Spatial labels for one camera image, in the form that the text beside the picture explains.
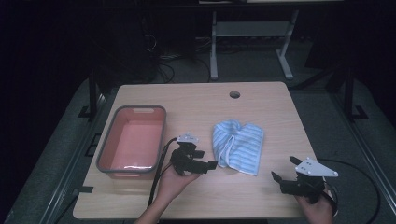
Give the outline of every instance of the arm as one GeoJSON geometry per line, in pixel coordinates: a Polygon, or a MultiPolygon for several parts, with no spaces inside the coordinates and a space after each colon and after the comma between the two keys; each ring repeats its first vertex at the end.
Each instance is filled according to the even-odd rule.
{"type": "Polygon", "coordinates": [[[167,206],[200,175],[178,175],[171,165],[166,169],[160,179],[157,197],[148,209],[139,217],[135,224],[157,223],[167,206]]]}
{"type": "Polygon", "coordinates": [[[332,224],[332,206],[323,196],[314,203],[308,203],[305,197],[294,196],[302,207],[304,215],[310,224],[332,224]]]}

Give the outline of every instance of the striped towel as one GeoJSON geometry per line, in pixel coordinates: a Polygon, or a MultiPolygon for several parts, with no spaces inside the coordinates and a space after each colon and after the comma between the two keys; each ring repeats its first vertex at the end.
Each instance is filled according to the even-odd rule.
{"type": "Polygon", "coordinates": [[[264,131],[257,125],[241,126],[238,120],[225,120],[213,130],[213,151],[220,167],[229,166],[248,175],[257,175],[264,131]]]}

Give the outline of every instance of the wooden table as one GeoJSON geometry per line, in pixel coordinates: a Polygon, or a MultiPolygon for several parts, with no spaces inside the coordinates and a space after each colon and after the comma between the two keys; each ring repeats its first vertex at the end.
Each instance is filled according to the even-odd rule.
{"type": "MultiPolygon", "coordinates": [[[[110,111],[104,133],[114,112],[122,105],[162,105],[167,111],[163,143],[191,132],[204,150],[203,161],[214,160],[213,126],[227,119],[251,122],[265,131],[258,176],[218,167],[187,186],[162,218],[275,218],[300,217],[294,198],[280,192],[271,171],[294,179],[289,156],[315,158],[289,91],[281,82],[154,84],[122,86],[110,111]],[[230,97],[238,91],[240,97],[230,97]]],[[[98,149],[103,144],[104,134],[98,149]]],[[[176,143],[169,147],[164,164],[176,143]]],[[[146,209],[152,181],[113,180],[95,166],[96,150],[74,209],[76,218],[137,218],[146,209]]]]}

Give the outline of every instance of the plastic tub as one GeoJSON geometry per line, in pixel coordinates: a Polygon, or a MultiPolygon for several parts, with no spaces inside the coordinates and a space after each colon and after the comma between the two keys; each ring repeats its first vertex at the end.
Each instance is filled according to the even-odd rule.
{"type": "Polygon", "coordinates": [[[159,105],[120,107],[106,133],[97,168],[111,178],[153,178],[165,118],[166,111],[159,105]]]}

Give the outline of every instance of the human hand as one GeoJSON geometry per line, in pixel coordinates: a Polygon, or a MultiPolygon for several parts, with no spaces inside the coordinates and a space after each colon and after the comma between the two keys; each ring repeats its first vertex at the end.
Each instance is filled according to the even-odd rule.
{"type": "Polygon", "coordinates": [[[309,203],[305,197],[294,196],[297,203],[302,207],[304,215],[310,224],[331,224],[332,206],[322,195],[316,203],[309,203]]]}
{"type": "Polygon", "coordinates": [[[169,204],[172,202],[199,174],[179,175],[173,165],[168,167],[161,175],[160,184],[155,201],[169,204]]]}

